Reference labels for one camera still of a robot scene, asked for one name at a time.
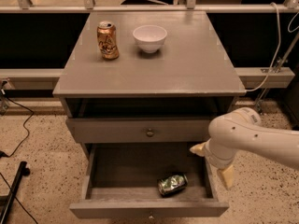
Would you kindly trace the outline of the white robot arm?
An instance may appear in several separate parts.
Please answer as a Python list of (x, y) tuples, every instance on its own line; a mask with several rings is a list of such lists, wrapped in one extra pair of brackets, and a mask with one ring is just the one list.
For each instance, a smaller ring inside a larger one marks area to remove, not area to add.
[(263, 127), (260, 115), (252, 108), (238, 108), (214, 118), (208, 133), (209, 139), (191, 147), (190, 152), (216, 167), (227, 189), (234, 184), (233, 161), (238, 150), (299, 169), (299, 132)]

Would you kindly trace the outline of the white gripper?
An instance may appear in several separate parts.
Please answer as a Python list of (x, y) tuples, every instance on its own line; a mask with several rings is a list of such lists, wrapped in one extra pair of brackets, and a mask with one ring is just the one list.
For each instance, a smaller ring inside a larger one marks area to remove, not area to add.
[(190, 152), (199, 157), (205, 156), (210, 164), (219, 168), (217, 174), (226, 189), (233, 186), (235, 169), (232, 163), (235, 158), (235, 149), (225, 147), (213, 139), (209, 139), (205, 143), (192, 146)]

